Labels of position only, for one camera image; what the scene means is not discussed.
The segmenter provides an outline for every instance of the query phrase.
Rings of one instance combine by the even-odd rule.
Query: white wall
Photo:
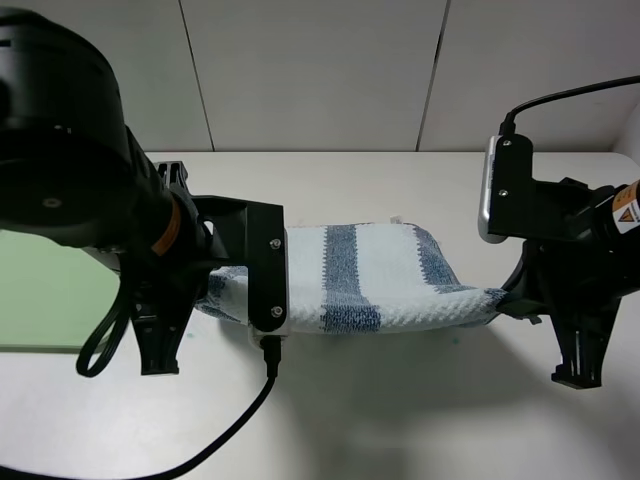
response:
[[[420,149],[482,150],[523,102],[639,74],[638,18],[630,0],[452,0]],[[538,151],[609,151],[638,99],[617,88],[516,123]]]
[[[640,71],[635,0],[451,0],[433,76],[447,0],[3,4],[93,42],[154,151],[413,151],[430,85],[421,149],[478,151],[523,101]],[[639,98],[569,99],[518,127],[539,151],[607,151]]]
[[[626,155],[640,165],[640,103],[627,119],[613,151]]]

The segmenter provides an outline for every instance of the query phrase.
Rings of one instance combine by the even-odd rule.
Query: towel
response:
[[[287,229],[289,320],[306,333],[352,334],[484,325],[506,295],[462,285],[438,243],[411,224]],[[211,273],[201,312],[247,324],[247,269]]]

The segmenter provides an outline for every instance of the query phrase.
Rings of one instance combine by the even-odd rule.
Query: blue stripe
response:
[[[420,257],[420,270],[422,280],[427,285],[432,285],[438,293],[461,292],[472,290],[472,287],[460,285],[455,273],[444,259],[442,251],[435,238],[429,232],[413,225],[413,231],[418,239],[418,256]]]
[[[360,291],[355,225],[330,225],[325,230],[323,287],[327,333],[369,333],[380,329],[380,313]]]
[[[222,272],[219,270],[211,272],[209,274],[207,294],[196,302],[195,307],[202,313],[219,318],[220,320],[240,322],[239,319],[227,315],[222,310],[220,298],[227,286],[227,282],[233,278],[242,276],[247,276],[247,267],[226,267]]]

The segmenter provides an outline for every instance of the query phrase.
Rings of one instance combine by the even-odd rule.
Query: green surface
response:
[[[78,351],[118,285],[82,250],[0,231],[0,350]]]

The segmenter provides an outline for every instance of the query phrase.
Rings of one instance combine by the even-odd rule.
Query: silver metal plate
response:
[[[489,145],[484,155],[484,170],[482,172],[482,189],[480,191],[480,208],[478,209],[478,233],[485,242],[502,243],[507,237],[491,235],[489,233],[489,216],[491,215],[491,181],[493,177],[493,161],[495,160],[496,144],[500,135],[489,139]]]

